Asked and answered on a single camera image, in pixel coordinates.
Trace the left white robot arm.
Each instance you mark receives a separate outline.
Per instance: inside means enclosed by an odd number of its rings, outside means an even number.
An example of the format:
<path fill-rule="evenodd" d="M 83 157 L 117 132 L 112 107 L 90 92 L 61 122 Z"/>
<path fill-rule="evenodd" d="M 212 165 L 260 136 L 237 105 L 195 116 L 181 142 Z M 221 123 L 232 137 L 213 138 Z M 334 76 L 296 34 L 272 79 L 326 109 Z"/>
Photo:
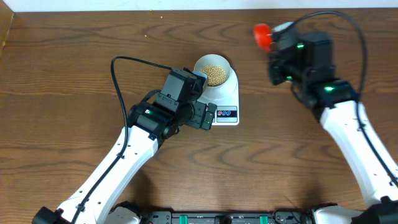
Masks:
<path fill-rule="evenodd" d="M 176 101 L 150 91 L 125 112 L 121 134 L 85 183 L 56 210 L 42 207 L 32 223 L 139 223 L 130 209 L 113 207 L 127 184 L 181 126 L 209 130 L 216 109 L 196 97 Z"/>

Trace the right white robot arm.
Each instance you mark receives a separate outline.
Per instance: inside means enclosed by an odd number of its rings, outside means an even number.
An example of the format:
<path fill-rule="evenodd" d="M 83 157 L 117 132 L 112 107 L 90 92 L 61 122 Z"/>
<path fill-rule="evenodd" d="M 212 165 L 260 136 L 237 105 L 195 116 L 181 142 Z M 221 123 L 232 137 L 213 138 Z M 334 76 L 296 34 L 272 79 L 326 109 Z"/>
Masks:
<path fill-rule="evenodd" d="M 299 99 L 336 142 L 361 190 L 363 212 L 338 205 L 310 211 L 312 223 L 397 223 L 397 164 L 368 120 L 348 81 L 335 77 L 333 44 L 325 32 L 272 31 L 269 54 L 274 85 L 290 81 Z"/>

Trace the red plastic scoop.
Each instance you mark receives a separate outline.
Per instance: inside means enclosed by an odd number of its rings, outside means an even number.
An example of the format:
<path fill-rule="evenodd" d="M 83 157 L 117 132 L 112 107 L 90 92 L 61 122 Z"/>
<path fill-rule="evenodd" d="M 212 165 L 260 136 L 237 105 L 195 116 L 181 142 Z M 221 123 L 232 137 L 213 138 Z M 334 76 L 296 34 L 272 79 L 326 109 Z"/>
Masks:
<path fill-rule="evenodd" d="M 265 51 L 270 52 L 271 43 L 273 43 L 271 28 L 264 23 L 256 24 L 253 32 L 257 45 Z"/>

